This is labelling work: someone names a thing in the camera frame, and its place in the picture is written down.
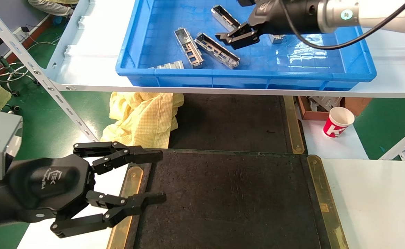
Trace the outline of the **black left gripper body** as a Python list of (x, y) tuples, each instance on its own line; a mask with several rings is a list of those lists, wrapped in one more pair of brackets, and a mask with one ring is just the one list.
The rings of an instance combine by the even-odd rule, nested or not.
[(71, 219), (87, 205), (87, 192), (95, 186), (91, 166), (77, 155), (22, 160), (12, 164), (4, 179), (16, 200), (14, 220), (25, 223), (45, 219)]

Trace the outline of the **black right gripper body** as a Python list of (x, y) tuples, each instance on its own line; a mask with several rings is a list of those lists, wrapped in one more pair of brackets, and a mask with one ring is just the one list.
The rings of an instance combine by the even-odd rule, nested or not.
[(321, 33), (318, 24), (319, 0), (257, 0), (248, 24), (260, 35), (292, 35), (284, 8), (298, 33)]

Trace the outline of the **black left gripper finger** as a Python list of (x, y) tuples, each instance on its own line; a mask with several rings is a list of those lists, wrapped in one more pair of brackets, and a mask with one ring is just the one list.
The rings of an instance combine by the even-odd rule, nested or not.
[(129, 216), (141, 215), (148, 205), (160, 204), (166, 200), (167, 196), (163, 191), (135, 194), (127, 198), (89, 191), (86, 194), (87, 203), (96, 208), (107, 209), (105, 214), (56, 219), (50, 229), (59, 238), (106, 230)]
[(82, 158), (101, 157), (93, 161), (91, 165), (93, 172), (97, 175), (105, 174), (127, 164), (157, 163), (163, 159), (161, 150), (126, 146), (116, 141), (75, 144), (73, 154)]

